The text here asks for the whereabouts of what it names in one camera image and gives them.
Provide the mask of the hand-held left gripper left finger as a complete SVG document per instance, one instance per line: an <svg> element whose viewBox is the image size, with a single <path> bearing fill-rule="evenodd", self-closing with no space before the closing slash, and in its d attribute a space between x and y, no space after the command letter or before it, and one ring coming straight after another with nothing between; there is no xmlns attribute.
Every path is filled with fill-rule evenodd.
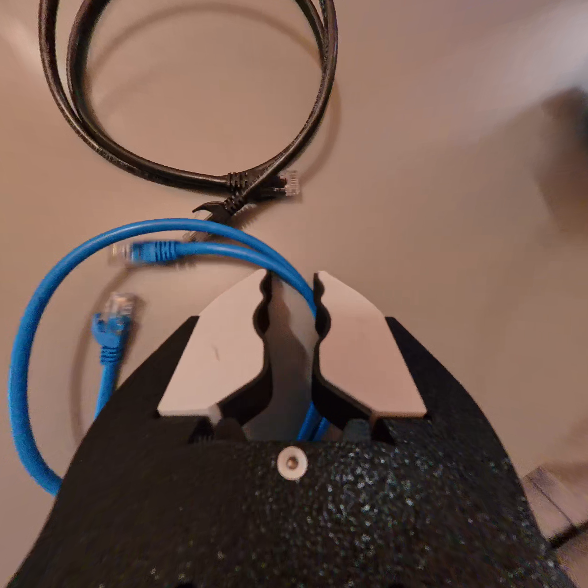
<svg viewBox="0 0 588 588"><path fill-rule="evenodd" d="M272 276L259 269L205 307L158 404L159 416L245 425L269 406L271 297Z"/></svg>

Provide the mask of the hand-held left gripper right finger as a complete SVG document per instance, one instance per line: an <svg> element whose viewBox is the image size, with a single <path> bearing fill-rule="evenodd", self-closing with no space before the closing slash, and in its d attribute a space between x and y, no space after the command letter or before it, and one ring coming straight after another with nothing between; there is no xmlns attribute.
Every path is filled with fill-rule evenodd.
<svg viewBox="0 0 588 588"><path fill-rule="evenodd" d="M312 402L338 429L352 420L422 419L428 411L385 315L325 270L315 273Z"/></svg>

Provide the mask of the grey desk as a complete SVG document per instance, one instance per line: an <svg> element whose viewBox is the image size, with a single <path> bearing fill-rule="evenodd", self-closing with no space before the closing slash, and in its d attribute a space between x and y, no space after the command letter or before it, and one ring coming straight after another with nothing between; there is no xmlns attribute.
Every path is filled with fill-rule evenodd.
<svg viewBox="0 0 588 588"><path fill-rule="evenodd" d="M399 320L519 474L586 461L587 1L334 4L336 77L292 165L301 194L243 213L243 230ZM320 84L295 1L112 1L88 66L116 141L213 175L281 151ZM1 1L1 587L54 503L18 459L6 406L31 295L86 239L213 199L88 148L48 90L38 1Z"/></svg>

